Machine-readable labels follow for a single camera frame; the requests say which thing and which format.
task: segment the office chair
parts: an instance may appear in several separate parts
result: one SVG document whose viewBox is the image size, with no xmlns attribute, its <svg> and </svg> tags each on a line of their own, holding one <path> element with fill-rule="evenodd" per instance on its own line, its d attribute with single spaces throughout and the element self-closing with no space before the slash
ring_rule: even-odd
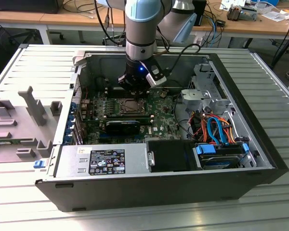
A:
<svg viewBox="0 0 289 231">
<path fill-rule="evenodd" d="M 12 36 L 8 37 L 9 43 L 11 45 L 15 45 L 16 41 L 14 40 L 14 38 L 19 38 L 19 37 L 23 37 L 23 36 L 26 36 L 25 40 L 22 42 L 24 44 L 29 43 L 29 41 L 32 38 L 35 41 L 38 40 L 38 39 L 42 40 L 38 30 L 36 30 L 36 29 L 26 29 L 26 30 L 27 30 L 27 32 L 20 33 L 20 34 L 17 34 L 17 35 L 12 35 Z M 63 34 L 61 32 L 51 31 L 50 34 L 59 35 L 60 40 L 64 40 L 64 36 L 63 36 Z"/>
</svg>

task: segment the metal workbench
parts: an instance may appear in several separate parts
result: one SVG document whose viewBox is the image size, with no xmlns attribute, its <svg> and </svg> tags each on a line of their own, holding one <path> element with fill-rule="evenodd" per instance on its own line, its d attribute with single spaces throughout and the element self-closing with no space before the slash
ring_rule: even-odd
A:
<svg viewBox="0 0 289 231">
<path fill-rule="evenodd" d="M 59 45 L 19 48 L 0 75 L 0 99 L 25 106 L 17 91 L 31 85 L 34 97 L 43 105 L 63 100 L 75 71 L 74 51 L 95 49 Z M 202 52 L 219 55 L 289 167 L 287 88 L 248 50 Z M 33 162 L 0 164 L 0 230 L 289 230 L 289 172 L 235 201 L 71 213 L 58 211 L 35 187 L 40 174 L 45 170 L 34 170 Z"/>
</svg>

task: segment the warning label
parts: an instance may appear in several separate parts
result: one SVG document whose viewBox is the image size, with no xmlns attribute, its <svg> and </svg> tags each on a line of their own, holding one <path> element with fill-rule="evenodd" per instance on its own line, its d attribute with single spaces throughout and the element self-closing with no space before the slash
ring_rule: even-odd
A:
<svg viewBox="0 0 289 231">
<path fill-rule="evenodd" d="M 125 152 L 120 150 L 92 150 L 89 161 L 90 175 L 125 173 Z"/>
</svg>

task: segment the electronic equipment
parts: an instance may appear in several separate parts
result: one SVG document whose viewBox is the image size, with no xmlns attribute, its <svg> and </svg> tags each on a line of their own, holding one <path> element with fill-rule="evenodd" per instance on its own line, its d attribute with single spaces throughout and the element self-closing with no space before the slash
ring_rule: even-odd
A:
<svg viewBox="0 0 289 231">
<path fill-rule="evenodd" d="M 185 53 L 172 79 L 186 89 L 165 85 L 136 99 L 120 94 L 125 53 L 113 51 L 74 59 L 72 103 L 36 181 L 61 211 L 238 199 L 288 170 L 217 55 Z"/>
<path fill-rule="evenodd" d="M 57 13 L 64 0 L 0 0 L 0 11 Z"/>
<path fill-rule="evenodd" d="M 238 199 L 288 171 L 216 54 L 153 56 L 157 25 L 189 35 L 192 0 L 99 2 L 125 8 L 126 50 L 75 53 L 50 106 L 31 86 L 0 100 L 0 162 L 48 158 L 35 185 L 65 212 Z"/>
<path fill-rule="evenodd" d="M 207 0 L 193 0 L 195 8 L 195 14 L 197 15 L 195 26 L 200 26 L 203 18 L 203 14 L 207 5 Z"/>
<path fill-rule="evenodd" d="M 229 11 L 227 12 L 227 19 L 230 21 L 248 20 L 256 21 L 257 11 L 251 7 L 245 6 L 234 6 L 231 5 Z"/>
</svg>

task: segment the wire bundle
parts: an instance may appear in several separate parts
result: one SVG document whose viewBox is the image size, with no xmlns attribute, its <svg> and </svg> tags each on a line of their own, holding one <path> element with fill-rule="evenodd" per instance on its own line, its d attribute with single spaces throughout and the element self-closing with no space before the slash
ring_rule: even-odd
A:
<svg viewBox="0 0 289 231">
<path fill-rule="evenodd" d="M 219 14 L 218 16 L 216 16 L 215 14 L 213 14 L 212 9 L 211 9 L 211 7 L 210 7 L 210 4 L 207 3 L 207 6 L 208 6 L 208 8 L 209 8 L 209 11 L 205 11 L 205 12 L 204 12 L 204 17 L 209 19 L 210 25 L 212 26 L 212 30 L 210 31 L 207 39 L 204 39 L 204 40 L 203 40 L 204 43 L 202 44 L 201 47 L 204 47 L 205 45 L 206 45 L 206 47 L 208 47 L 209 44 L 210 44 L 209 47 L 212 47 L 213 44 L 215 44 L 215 43 L 218 43 L 218 46 L 219 46 L 219 45 L 220 45 L 220 42 L 221 42 L 221 40 L 222 40 L 223 28 L 220 27 L 221 32 L 220 32 L 220 34 L 216 35 L 216 33 L 217 33 L 216 21 L 217 21 L 217 17 L 220 16 L 220 15 L 223 13 L 223 10 L 222 10 L 222 13 L 221 13 L 221 14 Z"/>
<path fill-rule="evenodd" d="M 232 134 L 231 125 L 224 119 L 214 114 L 204 114 L 201 119 L 201 127 L 194 133 L 193 138 L 198 142 L 208 142 L 210 144 L 220 144 L 218 136 L 212 133 L 212 124 L 217 125 L 215 130 L 219 132 L 219 138 L 222 143 L 235 143 L 235 139 Z"/>
</svg>

